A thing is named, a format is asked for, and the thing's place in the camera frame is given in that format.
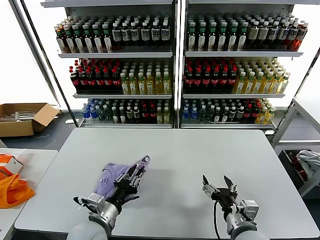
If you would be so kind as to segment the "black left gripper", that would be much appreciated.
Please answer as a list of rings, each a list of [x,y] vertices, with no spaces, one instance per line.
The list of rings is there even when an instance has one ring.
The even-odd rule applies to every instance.
[[[127,172],[123,173],[114,181],[115,189],[111,198],[118,203],[127,203],[139,198],[137,195],[141,178],[145,173],[145,166],[132,165]]]

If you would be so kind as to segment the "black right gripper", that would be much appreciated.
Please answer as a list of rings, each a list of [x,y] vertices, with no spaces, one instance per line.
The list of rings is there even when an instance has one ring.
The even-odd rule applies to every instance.
[[[227,188],[216,188],[209,184],[208,179],[202,175],[202,190],[213,201],[217,201],[223,209],[237,205],[236,198],[238,196],[237,185],[233,184],[232,180],[226,175],[223,176]]]

